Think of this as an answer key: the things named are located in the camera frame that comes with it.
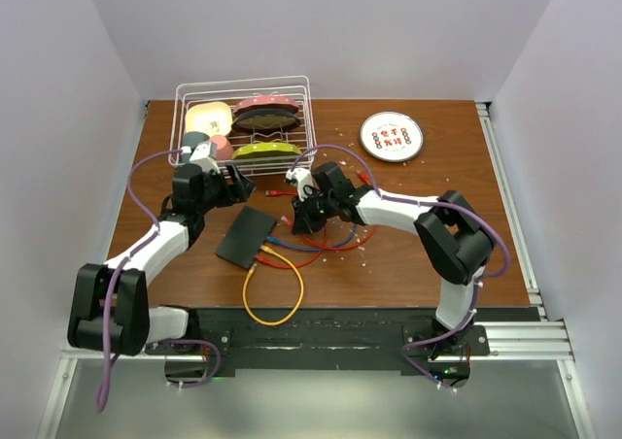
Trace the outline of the black network switch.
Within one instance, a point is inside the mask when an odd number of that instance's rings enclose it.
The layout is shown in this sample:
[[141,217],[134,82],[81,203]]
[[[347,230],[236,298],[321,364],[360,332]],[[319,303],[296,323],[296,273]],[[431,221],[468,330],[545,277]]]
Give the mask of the black network switch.
[[215,255],[239,268],[249,270],[255,263],[260,247],[275,226],[275,218],[245,206],[217,246]]

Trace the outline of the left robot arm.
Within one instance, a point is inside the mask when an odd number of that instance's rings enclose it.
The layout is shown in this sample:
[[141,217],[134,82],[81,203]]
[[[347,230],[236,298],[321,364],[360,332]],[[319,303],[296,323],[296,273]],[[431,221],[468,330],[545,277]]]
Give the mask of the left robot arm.
[[250,199],[257,184],[232,163],[226,171],[196,164],[177,168],[171,194],[147,234],[127,251],[101,264],[82,266],[76,278],[67,340],[70,346],[107,354],[138,355],[167,341],[180,354],[194,352],[201,330],[190,310],[151,307],[148,286],[176,257],[188,251],[215,208]]

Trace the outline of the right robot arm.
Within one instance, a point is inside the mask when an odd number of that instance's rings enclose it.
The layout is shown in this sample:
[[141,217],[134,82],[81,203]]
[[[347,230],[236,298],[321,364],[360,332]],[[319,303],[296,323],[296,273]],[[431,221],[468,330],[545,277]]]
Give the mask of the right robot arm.
[[384,226],[417,236],[441,278],[433,337],[411,347],[434,343],[447,355],[467,343],[465,327],[475,314],[478,288],[494,250],[495,231],[479,218],[456,191],[441,197],[391,194],[371,185],[355,187],[338,164],[315,171],[293,167],[286,181],[295,187],[293,234],[323,229],[339,218],[361,226]]

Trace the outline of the pink cup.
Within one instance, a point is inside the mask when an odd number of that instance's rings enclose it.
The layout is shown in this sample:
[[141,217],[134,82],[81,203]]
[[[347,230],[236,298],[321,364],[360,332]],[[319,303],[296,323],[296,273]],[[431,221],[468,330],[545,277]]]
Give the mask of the pink cup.
[[225,135],[214,135],[210,138],[210,142],[216,147],[216,159],[218,161],[232,159],[233,147]]

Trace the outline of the yellow green bowl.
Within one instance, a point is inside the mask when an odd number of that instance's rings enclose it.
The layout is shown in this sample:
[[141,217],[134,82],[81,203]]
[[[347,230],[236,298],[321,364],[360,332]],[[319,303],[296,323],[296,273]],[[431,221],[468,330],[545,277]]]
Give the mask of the yellow green bowl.
[[283,141],[271,141],[242,146],[233,152],[231,159],[235,161],[257,160],[277,157],[297,157],[301,154],[301,149],[294,144]]

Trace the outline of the grey cup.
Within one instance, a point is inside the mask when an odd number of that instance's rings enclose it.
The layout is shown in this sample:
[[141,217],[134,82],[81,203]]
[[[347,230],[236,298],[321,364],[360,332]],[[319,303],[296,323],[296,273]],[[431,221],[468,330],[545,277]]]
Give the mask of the grey cup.
[[191,154],[199,144],[210,140],[210,136],[199,131],[187,132],[182,137],[182,154]]

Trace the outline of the dark brown round plate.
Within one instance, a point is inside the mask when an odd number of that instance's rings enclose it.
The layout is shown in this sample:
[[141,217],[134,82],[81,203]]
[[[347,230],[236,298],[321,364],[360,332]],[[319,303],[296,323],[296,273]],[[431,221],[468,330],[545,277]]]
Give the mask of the dark brown round plate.
[[257,109],[237,116],[232,129],[244,133],[291,131],[301,125],[301,119],[290,112],[279,109]]

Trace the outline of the cream square plate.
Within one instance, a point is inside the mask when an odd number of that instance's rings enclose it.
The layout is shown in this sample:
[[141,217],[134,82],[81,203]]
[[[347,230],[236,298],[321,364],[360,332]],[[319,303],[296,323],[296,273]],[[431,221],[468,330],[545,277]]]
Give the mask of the cream square plate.
[[228,136],[232,126],[232,110],[221,101],[191,106],[185,115],[185,132],[199,132],[210,137]]

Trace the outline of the pink round plate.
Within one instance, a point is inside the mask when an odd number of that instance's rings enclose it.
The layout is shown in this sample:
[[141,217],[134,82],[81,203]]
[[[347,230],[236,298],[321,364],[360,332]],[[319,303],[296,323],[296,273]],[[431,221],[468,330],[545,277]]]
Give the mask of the pink round plate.
[[299,111],[298,105],[294,99],[280,94],[255,95],[238,102],[232,113],[236,116],[257,109],[279,109],[285,110],[292,114]]

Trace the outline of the white patterned round plate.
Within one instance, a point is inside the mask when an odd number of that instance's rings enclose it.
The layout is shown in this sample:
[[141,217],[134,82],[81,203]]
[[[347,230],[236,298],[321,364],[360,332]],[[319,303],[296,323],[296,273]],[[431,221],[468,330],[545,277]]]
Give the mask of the white patterned round plate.
[[360,130],[364,150],[376,159],[402,163],[416,157],[424,146],[424,132],[411,117],[381,112],[368,117]]

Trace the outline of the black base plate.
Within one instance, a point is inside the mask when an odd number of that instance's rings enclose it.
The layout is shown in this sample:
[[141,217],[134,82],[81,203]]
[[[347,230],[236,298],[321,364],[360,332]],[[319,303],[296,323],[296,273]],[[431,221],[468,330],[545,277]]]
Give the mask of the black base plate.
[[485,328],[471,325],[436,344],[434,311],[421,308],[303,308],[279,326],[264,326],[242,308],[199,308],[190,336],[215,345],[221,358],[208,357],[222,377],[243,369],[399,371],[416,374],[442,357],[465,361],[488,355]]

